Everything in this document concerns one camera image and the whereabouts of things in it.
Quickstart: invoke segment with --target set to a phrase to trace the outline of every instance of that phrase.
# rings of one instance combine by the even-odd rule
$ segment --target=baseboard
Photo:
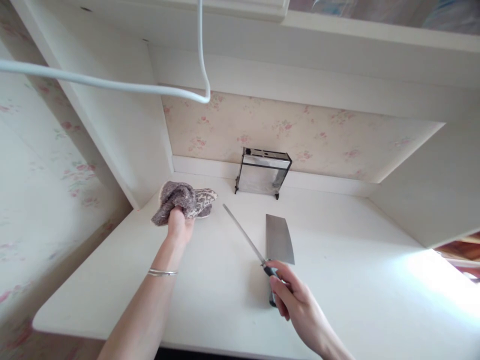
[[[195,157],[173,155],[172,161],[173,169],[176,173],[235,179],[240,170],[240,164],[237,163],[205,160]],[[368,198],[380,184],[342,177],[289,171],[283,186]]]

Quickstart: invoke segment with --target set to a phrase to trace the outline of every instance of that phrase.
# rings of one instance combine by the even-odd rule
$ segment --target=white cable
[[[198,0],[198,58],[200,62],[201,74],[205,81],[205,96],[198,95],[194,92],[179,89],[176,87],[160,86],[160,85],[144,85],[134,84],[128,82],[118,82],[111,80],[104,80],[93,76],[81,75],[74,72],[54,69],[47,66],[35,65],[27,62],[9,61],[0,59],[0,71],[7,73],[20,73],[27,75],[40,76],[45,78],[54,78],[59,80],[66,80],[72,83],[93,86],[97,88],[104,88],[110,90],[118,90],[132,93],[148,93],[159,95],[170,95],[180,98],[190,99],[202,104],[207,104],[210,101],[210,82],[207,77],[204,62],[204,44],[202,37],[202,18],[203,18],[203,4],[202,0]]]

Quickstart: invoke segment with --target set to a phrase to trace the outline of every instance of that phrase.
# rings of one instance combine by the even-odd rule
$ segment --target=knife handle
[[[271,277],[273,275],[273,276],[276,276],[278,278],[277,269],[274,268],[274,267],[270,267],[270,266],[265,265],[263,267],[263,271],[265,272],[265,274],[268,275],[268,277]]]
[[[265,272],[265,274],[268,275],[268,277],[270,278],[272,275],[273,276],[276,276],[277,278],[279,277],[277,275],[277,269],[274,268],[274,267],[270,267],[270,266],[264,266],[263,267],[263,271]],[[277,304],[275,303],[275,294],[272,292],[272,289],[270,288],[270,295],[268,296],[268,302],[270,303],[271,306],[273,306],[274,308],[277,307]]]

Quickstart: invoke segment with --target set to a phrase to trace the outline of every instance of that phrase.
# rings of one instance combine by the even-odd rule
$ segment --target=silver bracelet
[[[156,277],[176,276],[178,273],[179,273],[178,271],[163,271],[163,270],[157,270],[151,267],[150,270],[148,270],[147,275],[156,276]]]

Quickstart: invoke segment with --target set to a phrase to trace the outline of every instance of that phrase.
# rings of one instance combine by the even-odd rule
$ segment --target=gray cloth
[[[212,202],[218,197],[212,189],[195,190],[185,182],[167,181],[160,189],[160,208],[151,218],[156,226],[169,223],[170,211],[174,207],[181,207],[185,218],[206,218],[210,215]]]

